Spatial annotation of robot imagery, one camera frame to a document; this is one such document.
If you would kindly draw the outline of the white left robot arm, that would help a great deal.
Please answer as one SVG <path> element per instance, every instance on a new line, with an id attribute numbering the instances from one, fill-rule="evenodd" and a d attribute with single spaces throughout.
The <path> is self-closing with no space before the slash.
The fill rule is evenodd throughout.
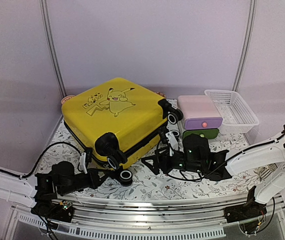
<path id="1" fill-rule="evenodd" d="M 9 173 L 0 168 L 0 199 L 34 207 L 46 217 L 57 213 L 57 206 L 51 200 L 79 192 L 86 188 L 97 189 L 108 177 L 116 172 L 99 168 L 86 168 L 92 156 L 91 149 L 83 152 L 79 158 L 81 173 L 75 174 L 74 165 L 61 161 L 51 167 L 49 173 L 36 173 L 23 178 L 21 173 Z"/>

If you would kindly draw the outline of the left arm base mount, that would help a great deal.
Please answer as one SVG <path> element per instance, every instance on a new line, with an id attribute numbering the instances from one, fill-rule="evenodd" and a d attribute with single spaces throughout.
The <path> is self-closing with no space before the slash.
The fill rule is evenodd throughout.
<path id="1" fill-rule="evenodd" d="M 74 212 L 74 207 L 69 205 L 69 202 L 66 204 L 64 201 L 60 203 L 41 201 L 31 208 L 32 214 L 40 216 L 46 221 L 55 220 L 64 223 L 72 222 Z"/>

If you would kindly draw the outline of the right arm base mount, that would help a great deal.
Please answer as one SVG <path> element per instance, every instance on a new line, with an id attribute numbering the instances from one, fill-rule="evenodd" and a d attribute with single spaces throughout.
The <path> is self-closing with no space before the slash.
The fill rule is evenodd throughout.
<path id="1" fill-rule="evenodd" d="M 246 202 L 234 206 L 228 206 L 223 209 L 223 216 L 227 223 L 234 223 L 239 221 L 265 216 L 267 214 L 266 203 L 261 204 L 256 201 L 255 190 L 253 186 L 247 194 Z"/>

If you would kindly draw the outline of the yellow Pikachu suitcase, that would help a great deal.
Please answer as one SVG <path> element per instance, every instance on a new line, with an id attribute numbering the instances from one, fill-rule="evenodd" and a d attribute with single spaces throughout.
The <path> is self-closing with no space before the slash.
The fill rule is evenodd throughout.
<path id="1" fill-rule="evenodd" d="M 123 186 L 133 181 L 129 167 L 166 135 L 168 123 L 184 117 L 165 97 L 121 77 L 72 97 L 61 112 L 66 129 L 90 161 Z"/>

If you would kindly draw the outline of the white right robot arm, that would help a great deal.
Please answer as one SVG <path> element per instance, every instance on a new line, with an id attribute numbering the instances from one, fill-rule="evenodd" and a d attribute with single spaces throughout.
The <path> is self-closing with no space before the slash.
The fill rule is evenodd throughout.
<path id="1" fill-rule="evenodd" d="M 141 159 L 155 175 L 160 172 L 169 175 L 172 170 L 179 170 L 198 173 L 198 182 L 203 179 L 218 182 L 251 169 L 275 164 L 276 169 L 259 185 L 253 186 L 248 191 L 246 202 L 238 206 L 245 218 L 264 211 L 274 195 L 285 188 L 285 125 L 277 135 L 234 154 L 228 150 L 212 152 L 208 139 L 194 133 L 182 140 L 182 151 L 174 149 L 172 143 L 176 138 L 171 132 L 162 136 L 165 147 L 156 148 L 153 155 Z"/>

